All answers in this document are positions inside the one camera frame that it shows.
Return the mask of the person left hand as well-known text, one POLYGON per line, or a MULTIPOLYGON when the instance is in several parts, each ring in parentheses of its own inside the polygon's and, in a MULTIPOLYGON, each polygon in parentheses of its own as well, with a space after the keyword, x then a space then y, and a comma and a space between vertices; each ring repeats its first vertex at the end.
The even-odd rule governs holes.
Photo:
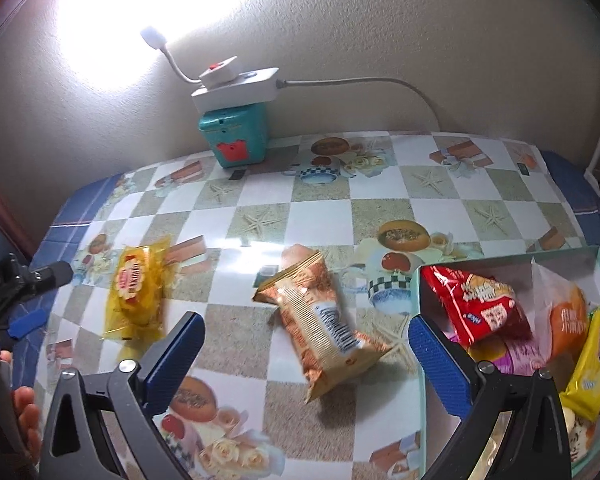
POLYGON ((30 387, 10 386, 12 354, 0 351, 0 479, 33 479, 42 442, 41 410, 30 387))

